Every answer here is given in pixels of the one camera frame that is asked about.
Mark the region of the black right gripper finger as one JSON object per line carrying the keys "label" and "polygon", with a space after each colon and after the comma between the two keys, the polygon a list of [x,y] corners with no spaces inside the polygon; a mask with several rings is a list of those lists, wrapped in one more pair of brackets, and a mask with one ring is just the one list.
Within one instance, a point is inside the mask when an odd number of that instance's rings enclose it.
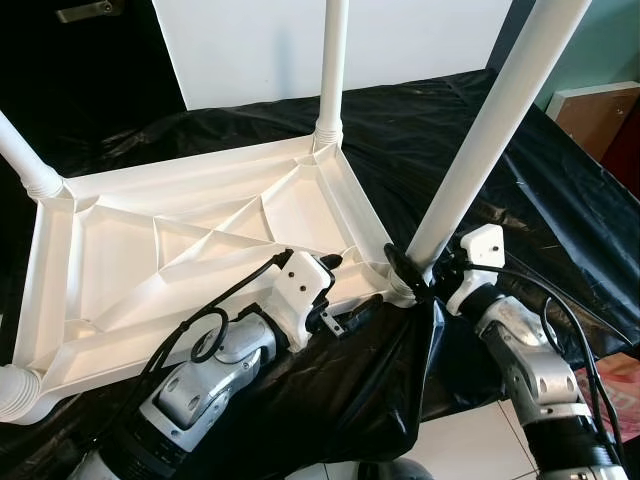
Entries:
{"label": "black right gripper finger", "polygon": [[393,243],[385,243],[385,256],[390,264],[390,269],[396,274],[392,285],[403,296],[410,297],[413,301],[431,301],[435,294],[431,287],[430,274],[424,273],[419,266],[398,250]]}

